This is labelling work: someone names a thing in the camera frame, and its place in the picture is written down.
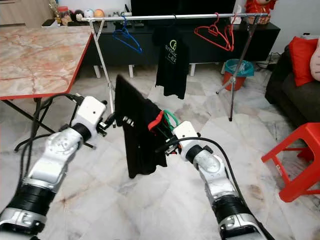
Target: trash bin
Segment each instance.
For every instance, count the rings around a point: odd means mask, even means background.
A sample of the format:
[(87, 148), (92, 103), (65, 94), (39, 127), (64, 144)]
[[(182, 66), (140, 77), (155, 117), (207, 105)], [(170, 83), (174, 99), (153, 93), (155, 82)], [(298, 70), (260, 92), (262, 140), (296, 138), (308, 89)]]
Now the trash bin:
[[(233, 74), (236, 71), (237, 64), (239, 62), (239, 59), (230, 59), (226, 61), (225, 63), (225, 72), (224, 72), (224, 78), (223, 83), (224, 85), (226, 82), (229, 81), (229, 79), (233, 76)], [(244, 84), (246, 77), (251, 77), (255, 73), (254, 66), (251, 62), (243, 60), (239, 69), (238, 74), (236, 75), (236, 83), (234, 86), (234, 90), (239, 90), (242, 85)], [(232, 84), (229, 84), (225, 87), (228, 91), (231, 91)]]

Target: blue bin liner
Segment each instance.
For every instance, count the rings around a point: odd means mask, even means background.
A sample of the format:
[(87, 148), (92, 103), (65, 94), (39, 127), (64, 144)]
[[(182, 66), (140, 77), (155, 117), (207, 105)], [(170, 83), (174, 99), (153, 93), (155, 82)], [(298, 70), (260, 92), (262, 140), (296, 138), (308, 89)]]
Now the blue bin liner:
[[(225, 71), (234, 74), (236, 71), (239, 59), (230, 59), (225, 63)], [(254, 66), (251, 62), (243, 60), (237, 77), (251, 77), (255, 74)]]

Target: jar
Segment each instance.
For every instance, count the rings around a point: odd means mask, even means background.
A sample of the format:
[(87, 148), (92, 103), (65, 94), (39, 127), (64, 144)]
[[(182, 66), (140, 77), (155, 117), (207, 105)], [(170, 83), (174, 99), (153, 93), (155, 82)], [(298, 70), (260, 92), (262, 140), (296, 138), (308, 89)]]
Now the jar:
[(59, 6), (58, 12), (63, 25), (67, 26), (68, 22), (72, 22), (71, 16), (69, 13), (69, 8), (67, 6)]

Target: marble floor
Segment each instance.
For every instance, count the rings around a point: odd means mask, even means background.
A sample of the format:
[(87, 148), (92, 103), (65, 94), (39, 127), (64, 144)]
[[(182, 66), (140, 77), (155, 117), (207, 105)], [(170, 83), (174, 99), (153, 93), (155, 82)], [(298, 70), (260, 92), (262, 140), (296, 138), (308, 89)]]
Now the marble floor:
[[(187, 77), (184, 100), (164, 97), (163, 89), (154, 87), (155, 66), (137, 66), (132, 79), (126, 67), (111, 67), (109, 75), (115, 80), (118, 73), (123, 74), (161, 109), (174, 112), (181, 121), (191, 121), (203, 137), (220, 143), (251, 211), (276, 240), (320, 240), (320, 199), (311, 195), (283, 202), (274, 167), (261, 162), (261, 156), (293, 130), (286, 117), (264, 98), (270, 72), (257, 71), (236, 92), (234, 117), (229, 122), (230, 92), (215, 94), (221, 87), (220, 67), (197, 65), (195, 76)], [(91, 68), (80, 70), (71, 92), (109, 99), (105, 79), (97, 79)], [(35, 108), (32, 99), (14, 102), (30, 113)], [(54, 100), (44, 122), (57, 130), (68, 122), (72, 107), (66, 98)], [(18, 180), (20, 153), (13, 149), (29, 136), (30, 127), (29, 120), (0, 102), (0, 209), (11, 199)], [(109, 128), (107, 136), (99, 136), (94, 144), (96, 150), (81, 148), (70, 164), (41, 239), (220, 239), (203, 182), (190, 163), (169, 156), (168, 167), (158, 166), (153, 174), (129, 179), (123, 130)], [(44, 150), (44, 140), (37, 140), (33, 150), (34, 162)], [(294, 155), (280, 157), (290, 174), (301, 171), (303, 166)]]

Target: hanging shirt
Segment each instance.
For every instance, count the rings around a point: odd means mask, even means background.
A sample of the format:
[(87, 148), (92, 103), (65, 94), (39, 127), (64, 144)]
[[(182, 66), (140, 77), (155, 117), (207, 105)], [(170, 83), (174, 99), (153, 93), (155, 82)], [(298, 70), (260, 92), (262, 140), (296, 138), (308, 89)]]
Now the hanging shirt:
[(160, 46), (156, 86), (164, 87), (164, 95), (185, 98), (189, 72), (189, 48), (174, 26), (154, 30), (152, 41)]
[(116, 124), (124, 131), (129, 177), (151, 174), (157, 165), (166, 167), (165, 153), (155, 153), (166, 139), (150, 131), (161, 123), (163, 111), (120, 75), (116, 77), (115, 114)]

